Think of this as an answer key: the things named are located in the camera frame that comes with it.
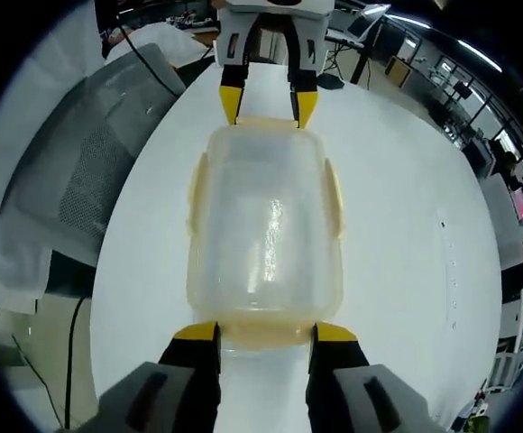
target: clear plastic container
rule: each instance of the clear plastic container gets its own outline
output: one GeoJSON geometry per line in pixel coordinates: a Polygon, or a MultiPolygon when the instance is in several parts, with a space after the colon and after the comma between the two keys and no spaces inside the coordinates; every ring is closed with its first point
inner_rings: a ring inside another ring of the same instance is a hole
{"type": "Polygon", "coordinates": [[[342,299],[342,205],[322,144],[291,122],[216,131],[194,175],[188,300],[236,346],[303,344],[342,299]]]}

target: white tabletop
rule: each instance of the white tabletop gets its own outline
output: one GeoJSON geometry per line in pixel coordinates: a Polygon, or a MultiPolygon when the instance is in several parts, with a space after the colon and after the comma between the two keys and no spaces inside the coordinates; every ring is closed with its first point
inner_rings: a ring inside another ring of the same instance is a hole
{"type": "MultiPolygon", "coordinates": [[[[171,108],[115,206],[91,312],[97,395],[157,361],[193,321],[188,191],[209,136],[226,125],[220,79],[210,67],[171,108]]],[[[241,114],[291,118],[284,67],[251,65],[241,114]]],[[[323,140],[344,198],[344,302],[332,321],[447,425],[488,376],[500,327],[496,239],[478,182],[434,128],[354,85],[320,89],[307,128],[323,140]]],[[[309,431],[305,347],[223,353],[221,382],[216,431],[309,431]]]]}

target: office chair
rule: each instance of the office chair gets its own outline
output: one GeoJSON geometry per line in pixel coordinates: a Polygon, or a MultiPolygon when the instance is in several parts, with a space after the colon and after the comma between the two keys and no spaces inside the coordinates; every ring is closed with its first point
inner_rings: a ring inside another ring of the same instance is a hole
{"type": "Polygon", "coordinates": [[[89,267],[135,160],[185,90],[156,44],[138,51],[173,92],[134,52],[85,78],[33,137],[1,205],[2,224],[20,238],[89,267]]]}

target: floor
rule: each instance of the floor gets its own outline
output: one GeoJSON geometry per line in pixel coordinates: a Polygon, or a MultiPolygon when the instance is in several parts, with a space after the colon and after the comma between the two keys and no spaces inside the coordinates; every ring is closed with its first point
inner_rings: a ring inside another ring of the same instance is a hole
{"type": "MultiPolygon", "coordinates": [[[[355,51],[339,54],[338,63],[343,78],[349,79],[358,60],[355,51]]],[[[367,88],[368,68],[362,74],[359,86],[367,88]]],[[[429,118],[426,109],[417,101],[404,95],[383,74],[383,66],[371,62],[370,91],[393,101],[421,119],[437,126],[429,118]]],[[[13,332],[20,346],[50,388],[51,397],[59,417],[63,419],[65,379],[68,354],[69,326],[76,299],[45,295],[38,303],[33,316],[11,314],[5,326],[13,332]]],[[[90,368],[89,316],[91,301],[82,305],[75,329],[73,355],[73,385],[71,422],[75,428],[90,419],[97,410],[97,400],[90,368]]]]}

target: plastic container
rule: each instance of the plastic container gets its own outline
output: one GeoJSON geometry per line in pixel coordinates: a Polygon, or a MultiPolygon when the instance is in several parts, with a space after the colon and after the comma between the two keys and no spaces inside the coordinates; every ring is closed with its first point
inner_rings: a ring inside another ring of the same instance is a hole
{"type": "Polygon", "coordinates": [[[235,346],[303,344],[342,300],[342,205],[322,144],[291,122],[216,131],[190,194],[188,300],[235,346]]]}

